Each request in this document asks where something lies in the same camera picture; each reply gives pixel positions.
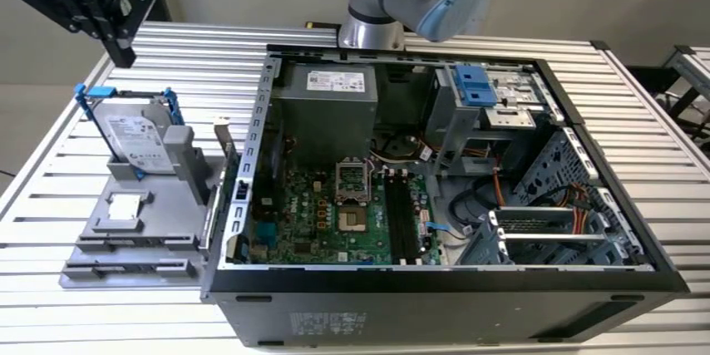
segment aluminum workbench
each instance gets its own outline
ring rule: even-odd
[[[147,23],[133,68],[104,57],[88,85],[171,86],[195,145],[220,152],[211,123],[228,116],[243,143],[265,44],[328,47],[332,30]],[[548,61],[692,295],[576,344],[506,347],[292,348],[285,353],[710,353],[710,165],[610,51],[588,42],[458,37],[414,52]],[[67,98],[71,98],[71,87]],[[107,183],[108,149],[69,102],[0,199],[0,353],[255,353],[240,346],[197,288],[67,291],[59,272]]]

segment motherboard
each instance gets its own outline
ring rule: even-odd
[[[341,164],[332,170],[288,169],[280,196],[269,199],[279,204],[276,220],[256,224],[252,262],[440,264],[436,232],[426,228],[424,177]]]

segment ram slot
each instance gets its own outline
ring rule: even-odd
[[[384,179],[384,202],[392,262],[403,259],[407,264],[415,264],[418,237],[406,177],[395,175]]]

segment side panel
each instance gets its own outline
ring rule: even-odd
[[[644,313],[666,296],[603,292],[213,294],[248,347],[576,342]]]

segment green circuit board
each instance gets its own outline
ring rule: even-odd
[[[369,184],[371,200],[365,207],[337,204],[333,200],[335,171],[288,170],[279,201],[276,240],[265,253],[252,254],[252,261],[268,264],[392,265],[382,173],[371,174]],[[419,235],[418,210],[427,209],[431,214],[424,180],[412,175],[408,186],[414,228]],[[440,263],[435,235],[431,240],[431,250],[420,254],[423,264]]]

